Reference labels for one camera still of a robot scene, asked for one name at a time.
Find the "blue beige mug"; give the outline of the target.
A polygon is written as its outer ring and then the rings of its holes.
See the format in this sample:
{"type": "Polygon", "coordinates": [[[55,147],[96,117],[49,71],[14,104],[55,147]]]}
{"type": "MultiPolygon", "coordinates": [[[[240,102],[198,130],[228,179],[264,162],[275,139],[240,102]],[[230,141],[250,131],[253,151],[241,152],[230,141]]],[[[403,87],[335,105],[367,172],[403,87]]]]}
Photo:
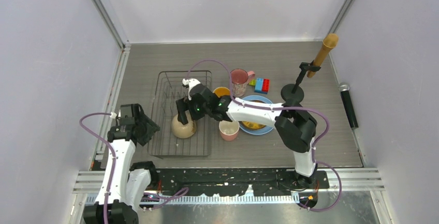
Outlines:
{"type": "Polygon", "coordinates": [[[230,96],[230,89],[227,87],[217,87],[213,90],[213,93],[218,97],[221,98],[223,96],[230,96]]]}

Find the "beige cup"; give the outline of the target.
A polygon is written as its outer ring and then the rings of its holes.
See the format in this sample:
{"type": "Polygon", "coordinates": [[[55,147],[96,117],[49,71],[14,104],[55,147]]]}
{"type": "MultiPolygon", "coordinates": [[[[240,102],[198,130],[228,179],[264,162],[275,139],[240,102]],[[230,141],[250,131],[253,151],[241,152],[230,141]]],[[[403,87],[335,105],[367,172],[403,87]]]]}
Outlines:
{"type": "Polygon", "coordinates": [[[174,136],[180,139],[187,139],[193,136],[197,129],[196,122],[192,119],[188,111],[185,112],[188,123],[183,125],[178,121],[178,115],[175,115],[171,121],[171,131],[174,136]]]}

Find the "plain pink cup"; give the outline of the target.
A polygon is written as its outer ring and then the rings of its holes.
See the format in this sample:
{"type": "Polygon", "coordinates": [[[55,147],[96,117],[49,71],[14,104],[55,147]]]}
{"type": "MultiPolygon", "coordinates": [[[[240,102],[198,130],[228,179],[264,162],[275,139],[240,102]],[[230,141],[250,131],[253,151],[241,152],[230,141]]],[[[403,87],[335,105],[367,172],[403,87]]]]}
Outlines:
{"type": "Polygon", "coordinates": [[[219,122],[219,131],[223,140],[233,141],[238,136],[240,125],[237,121],[221,121],[219,122]]]}

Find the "pink ghost pattern mug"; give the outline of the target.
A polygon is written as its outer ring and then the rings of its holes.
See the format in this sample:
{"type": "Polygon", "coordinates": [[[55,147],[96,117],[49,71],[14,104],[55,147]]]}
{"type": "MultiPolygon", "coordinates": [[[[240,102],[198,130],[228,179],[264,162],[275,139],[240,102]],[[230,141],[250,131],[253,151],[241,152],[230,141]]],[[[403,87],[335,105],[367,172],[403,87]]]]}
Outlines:
{"type": "Polygon", "coordinates": [[[245,71],[244,69],[234,69],[230,73],[232,81],[232,93],[235,97],[245,95],[246,86],[254,79],[253,71],[245,71]]]}

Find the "yellow patterned plate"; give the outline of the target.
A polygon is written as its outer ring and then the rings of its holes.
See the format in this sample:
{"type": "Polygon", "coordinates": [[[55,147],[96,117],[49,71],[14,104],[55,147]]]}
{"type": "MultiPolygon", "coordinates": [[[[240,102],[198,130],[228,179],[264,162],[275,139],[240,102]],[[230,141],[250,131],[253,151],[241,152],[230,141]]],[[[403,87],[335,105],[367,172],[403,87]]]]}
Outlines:
{"type": "Polygon", "coordinates": [[[260,130],[266,127],[266,125],[254,123],[254,122],[240,122],[240,124],[248,130],[260,130]]]}

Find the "light blue plate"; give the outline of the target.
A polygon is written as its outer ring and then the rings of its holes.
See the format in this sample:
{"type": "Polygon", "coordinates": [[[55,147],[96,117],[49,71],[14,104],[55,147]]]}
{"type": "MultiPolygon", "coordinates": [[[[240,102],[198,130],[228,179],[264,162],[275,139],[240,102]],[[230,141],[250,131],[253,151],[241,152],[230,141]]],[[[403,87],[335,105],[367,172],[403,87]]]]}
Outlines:
{"type": "MultiPolygon", "coordinates": [[[[266,98],[264,96],[259,96],[259,95],[249,95],[249,96],[245,96],[242,99],[246,100],[246,101],[272,104],[271,100],[269,100],[268,98],[266,98]]],[[[240,124],[240,128],[246,133],[249,133],[251,135],[257,135],[257,136],[265,135],[273,130],[273,128],[269,127],[269,126],[266,126],[265,128],[260,129],[260,130],[248,130],[245,127],[243,127],[241,124],[240,124]]]]}

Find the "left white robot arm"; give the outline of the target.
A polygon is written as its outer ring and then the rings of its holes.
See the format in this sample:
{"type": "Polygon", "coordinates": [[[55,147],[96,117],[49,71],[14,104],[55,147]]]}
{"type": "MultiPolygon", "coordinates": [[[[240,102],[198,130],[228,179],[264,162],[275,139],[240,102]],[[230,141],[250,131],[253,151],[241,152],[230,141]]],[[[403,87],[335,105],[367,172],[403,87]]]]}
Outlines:
{"type": "Polygon", "coordinates": [[[107,138],[80,126],[106,144],[109,155],[104,179],[92,205],[83,212],[85,223],[138,223],[137,209],[144,191],[154,189],[159,177],[153,162],[132,163],[138,145],[146,145],[160,127],[146,116],[138,103],[125,104],[118,113],[108,114],[115,120],[107,138]]]}

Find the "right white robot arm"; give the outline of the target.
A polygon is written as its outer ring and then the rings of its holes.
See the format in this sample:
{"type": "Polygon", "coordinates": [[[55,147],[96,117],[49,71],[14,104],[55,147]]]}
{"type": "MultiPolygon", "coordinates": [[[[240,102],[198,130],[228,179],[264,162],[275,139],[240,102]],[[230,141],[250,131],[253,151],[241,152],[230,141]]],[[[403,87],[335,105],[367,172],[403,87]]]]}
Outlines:
{"type": "Polygon", "coordinates": [[[284,145],[293,151],[295,179],[302,188],[316,182],[316,163],[312,145],[315,141],[317,121],[307,110],[293,101],[266,104],[250,102],[232,96],[216,96],[197,79],[183,79],[187,96],[176,101],[178,121],[196,121],[205,116],[221,122],[252,122],[275,129],[284,145]]]}

